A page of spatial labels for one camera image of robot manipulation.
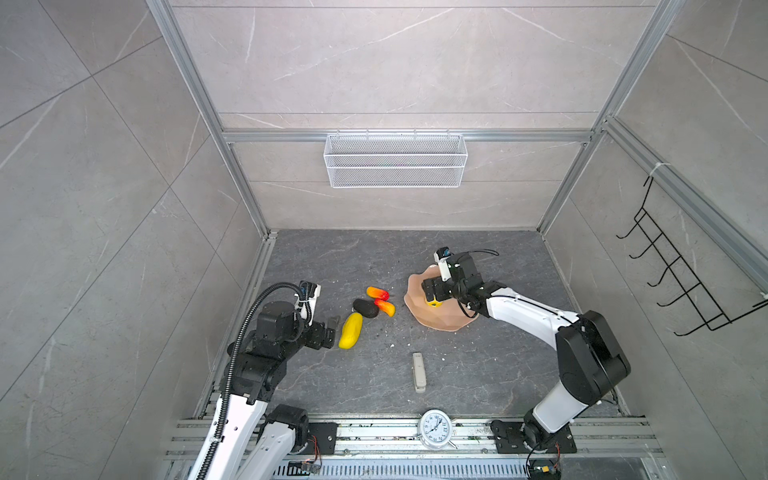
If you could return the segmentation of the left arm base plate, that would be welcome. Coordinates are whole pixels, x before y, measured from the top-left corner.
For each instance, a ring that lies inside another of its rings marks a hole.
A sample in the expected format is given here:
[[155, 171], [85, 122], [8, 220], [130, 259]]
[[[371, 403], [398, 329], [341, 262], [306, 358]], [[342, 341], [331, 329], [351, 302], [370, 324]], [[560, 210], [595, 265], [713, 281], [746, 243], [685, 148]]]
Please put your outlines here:
[[300, 455], [313, 456], [318, 447], [321, 456], [333, 455], [336, 449], [339, 424], [335, 422], [310, 422], [308, 440]]

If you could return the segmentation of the white round clock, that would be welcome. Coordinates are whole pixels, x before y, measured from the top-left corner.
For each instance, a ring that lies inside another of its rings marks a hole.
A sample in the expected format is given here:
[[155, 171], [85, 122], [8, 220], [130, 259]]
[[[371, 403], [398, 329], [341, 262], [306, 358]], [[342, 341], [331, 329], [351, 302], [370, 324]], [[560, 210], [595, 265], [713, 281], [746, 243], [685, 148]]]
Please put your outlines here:
[[426, 411], [417, 424], [417, 437], [428, 449], [440, 450], [451, 444], [453, 424], [442, 410]]

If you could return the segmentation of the red orange fake mango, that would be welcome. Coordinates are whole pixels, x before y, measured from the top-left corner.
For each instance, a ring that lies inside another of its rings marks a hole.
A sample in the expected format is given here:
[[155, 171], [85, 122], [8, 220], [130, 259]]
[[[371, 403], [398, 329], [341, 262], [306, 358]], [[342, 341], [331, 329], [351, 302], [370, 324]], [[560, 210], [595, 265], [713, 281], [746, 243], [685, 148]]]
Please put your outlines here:
[[368, 297], [374, 299], [374, 300], [382, 300], [382, 301], [388, 301], [390, 298], [390, 294], [388, 291], [370, 286], [366, 289], [366, 294]]

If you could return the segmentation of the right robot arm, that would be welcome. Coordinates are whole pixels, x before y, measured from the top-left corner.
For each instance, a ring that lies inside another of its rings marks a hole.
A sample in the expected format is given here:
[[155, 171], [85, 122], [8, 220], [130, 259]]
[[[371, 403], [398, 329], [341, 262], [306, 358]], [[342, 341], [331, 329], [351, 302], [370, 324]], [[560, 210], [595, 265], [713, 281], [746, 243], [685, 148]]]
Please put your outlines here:
[[542, 451], [573, 419], [613, 390], [631, 372], [630, 362], [608, 321], [598, 312], [559, 310], [498, 282], [485, 281], [472, 253], [447, 247], [434, 254], [439, 275], [422, 281], [426, 304], [454, 299], [465, 316], [510, 324], [552, 347], [559, 380], [524, 416], [525, 445]]

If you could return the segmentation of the pink scalloped fruit bowl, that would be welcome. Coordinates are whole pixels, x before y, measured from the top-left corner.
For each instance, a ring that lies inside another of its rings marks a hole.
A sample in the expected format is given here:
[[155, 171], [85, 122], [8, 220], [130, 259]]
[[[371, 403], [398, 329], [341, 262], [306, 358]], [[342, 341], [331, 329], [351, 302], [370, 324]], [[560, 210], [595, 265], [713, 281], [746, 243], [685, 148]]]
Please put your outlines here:
[[473, 322], [474, 318], [467, 316], [472, 311], [463, 312], [454, 298], [443, 301], [437, 307], [427, 303], [422, 282], [433, 277], [441, 279], [436, 265], [430, 265], [423, 273], [408, 277], [404, 302], [414, 318], [425, 327], [444, 332], [456, 332]]

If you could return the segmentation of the beige rectangular bar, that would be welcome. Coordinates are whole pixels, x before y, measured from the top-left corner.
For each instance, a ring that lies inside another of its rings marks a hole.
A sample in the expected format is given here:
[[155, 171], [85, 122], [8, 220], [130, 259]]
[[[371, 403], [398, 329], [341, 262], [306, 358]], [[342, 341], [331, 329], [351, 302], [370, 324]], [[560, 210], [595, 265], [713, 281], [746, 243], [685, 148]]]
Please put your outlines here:
[[417, 393], [425, 393], [427, 388], [427, 377], [424, 358], [421, 353], [412, 354], [412, 372], [414, 389]]

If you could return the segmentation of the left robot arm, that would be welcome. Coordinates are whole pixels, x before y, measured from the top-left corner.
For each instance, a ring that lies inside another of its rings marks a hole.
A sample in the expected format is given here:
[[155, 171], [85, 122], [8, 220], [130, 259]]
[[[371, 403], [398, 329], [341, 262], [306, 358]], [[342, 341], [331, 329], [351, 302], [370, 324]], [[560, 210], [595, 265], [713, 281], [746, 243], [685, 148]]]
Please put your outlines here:
[[308, 459], [288, 466], [301, 475], [320, 471], [321, 444], [307, 411], [268, 409], [296, 353], [335, 344], [335, 329], [315, 320], [320, 293], [320, 285], [301, 281], [278, 282], [257, 295], [227, 349], [214, 418], [189, 479], [270, 479], [286, 456], [305, 452]]

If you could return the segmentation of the long yellow fake fruit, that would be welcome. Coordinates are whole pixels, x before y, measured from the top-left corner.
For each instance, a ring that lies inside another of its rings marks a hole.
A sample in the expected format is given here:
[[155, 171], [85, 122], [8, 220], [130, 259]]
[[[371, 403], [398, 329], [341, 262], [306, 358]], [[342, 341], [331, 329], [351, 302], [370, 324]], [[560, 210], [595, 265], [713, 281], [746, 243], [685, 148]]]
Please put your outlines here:
[[357, 312], [351, 313], [347, 317], [338, 342], [340, 349], [349, 350], [356, 345], [362, 331], [363, 319], [364, 317]]

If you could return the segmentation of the orange yellow fake mango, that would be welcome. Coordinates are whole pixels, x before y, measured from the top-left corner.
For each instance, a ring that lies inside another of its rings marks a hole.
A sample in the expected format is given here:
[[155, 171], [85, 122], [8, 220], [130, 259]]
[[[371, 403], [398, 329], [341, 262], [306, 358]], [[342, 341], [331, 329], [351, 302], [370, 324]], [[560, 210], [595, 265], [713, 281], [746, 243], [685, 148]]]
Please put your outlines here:
[[381, 312], [389, 317], [393, 317], [396, 314], [396, 307], [392, 303], [382, 299], [376, 299], [374, 303]]

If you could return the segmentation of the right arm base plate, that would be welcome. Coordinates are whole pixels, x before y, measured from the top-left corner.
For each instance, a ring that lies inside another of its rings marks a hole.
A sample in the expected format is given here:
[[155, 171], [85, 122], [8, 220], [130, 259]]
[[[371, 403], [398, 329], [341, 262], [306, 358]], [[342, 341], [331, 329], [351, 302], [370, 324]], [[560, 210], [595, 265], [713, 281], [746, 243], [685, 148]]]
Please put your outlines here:
[[539, 428], [534, 421], [492, 420], [490, 429], [499, 454], [527, 454], [533, 451], [549, 454], [577, 452], [575, 440], [568, 425], [555, 433], [550, 433]]

